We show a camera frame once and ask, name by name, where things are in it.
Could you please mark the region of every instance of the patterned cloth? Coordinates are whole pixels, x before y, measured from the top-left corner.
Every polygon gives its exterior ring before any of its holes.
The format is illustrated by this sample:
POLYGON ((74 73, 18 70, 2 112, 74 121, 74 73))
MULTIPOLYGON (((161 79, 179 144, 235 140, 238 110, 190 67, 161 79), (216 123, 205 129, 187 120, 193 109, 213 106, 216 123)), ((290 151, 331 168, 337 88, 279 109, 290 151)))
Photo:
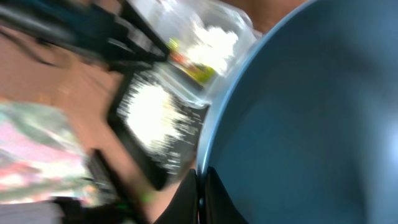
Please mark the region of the patterned cloth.
POLYGON ((85 155, 66 116, 33 103, 0 104, 0 203, 53 196, 98 204, 85 155))

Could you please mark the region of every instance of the white food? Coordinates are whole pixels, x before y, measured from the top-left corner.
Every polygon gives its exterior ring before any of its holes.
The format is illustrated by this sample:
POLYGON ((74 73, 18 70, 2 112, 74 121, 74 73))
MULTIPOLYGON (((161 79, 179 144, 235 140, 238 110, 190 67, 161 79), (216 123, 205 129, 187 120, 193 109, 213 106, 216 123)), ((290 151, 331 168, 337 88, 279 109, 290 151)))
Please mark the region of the white food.
POLYGON ((126 99, 125 122, 144 149, 150 154, 164 156, 165 149, 184 137, 184 124, 190 118, 179 112, 173 96, 157 83, 134 82, 137 91, 126 99))
POLYGON ((238 36, 234 32, 225 32, 222 28, 213 26, 207 29, 195 26, 194 32, 198 41, 182 52, 182 55, 188 59, 188 63, 207 65, 219 75, 224 75, 228 68, 228 59, 234 56, 233 47, 238 36))

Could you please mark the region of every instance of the black tray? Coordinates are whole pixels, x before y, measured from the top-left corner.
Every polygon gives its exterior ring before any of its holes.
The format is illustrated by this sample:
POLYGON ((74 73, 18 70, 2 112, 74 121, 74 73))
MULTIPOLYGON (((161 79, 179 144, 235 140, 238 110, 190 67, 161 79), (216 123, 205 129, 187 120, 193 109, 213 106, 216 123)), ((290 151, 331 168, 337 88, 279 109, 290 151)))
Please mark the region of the black tray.
MULTIPOLYGON (((131 134, 130 129, 124 123, 123 118, 117 113, 117 110, 119 108, 119 105, 122 103, 124 95, 129 91, 130 83, 132 82, 134 76, 139 72, 142 72, 142 69, 135 69, 135 71, 133 71, 133 69, 130 68, 128 72, 123 72, 123 79, 108 111, 107 122, 111 129, 114 131, 115 135, 122 142, 127 152, 135 160, 144 175, 148 178, 150 183, 155 187, 155 189, 160 190, 170 179, 170 175, 167 173, 166 169, 158 166, 157 163, 151 158, 151 156, 149 156, 143 150, 143 148, 141 148, 135 136, 131 134)), ((184 142, 176 143, 174 148, 178 148, 181 150, 182 147, 187 146, 184 143, 188 141, 192 142, 192 145, 190 146, 191 148, 187 150, 192 150, 194 151, 194 153, 196 153, 197 143, 201 131, 201 124, 203 123, 207 108, 201 110, 189 108, 189 110, 192 110, 193 113, 195 113, 199 117, 199 120, 196 123, 198 128, 197 134, 194 136, 188 136, 188 139, 184 139, 184 142)))

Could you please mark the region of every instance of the clear plastic lid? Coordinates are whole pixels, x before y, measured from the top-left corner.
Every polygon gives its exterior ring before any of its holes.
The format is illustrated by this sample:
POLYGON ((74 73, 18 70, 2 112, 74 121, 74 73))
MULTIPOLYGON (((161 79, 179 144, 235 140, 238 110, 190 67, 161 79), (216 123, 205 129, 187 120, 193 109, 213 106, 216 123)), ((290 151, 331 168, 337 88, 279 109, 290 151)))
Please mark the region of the clear plastic lid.
POLYGON ((156 65, 153 75, 190 106, 211 104, 236 61, 256 41, 250 18, 219 1, 168 0, 160 5, 149 23, 173 53, 171 62, 156 65))

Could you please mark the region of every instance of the blue bowl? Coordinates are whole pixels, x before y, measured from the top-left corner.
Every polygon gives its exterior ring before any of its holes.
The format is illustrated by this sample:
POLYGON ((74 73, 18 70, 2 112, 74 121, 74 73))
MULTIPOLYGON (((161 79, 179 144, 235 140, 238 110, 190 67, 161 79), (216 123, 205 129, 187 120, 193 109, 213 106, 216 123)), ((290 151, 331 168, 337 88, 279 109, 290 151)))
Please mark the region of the blue bowl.
POLYGON ((220 90, 197 155, 249 223, 398 223, 398 1, 311 1, 220 90))

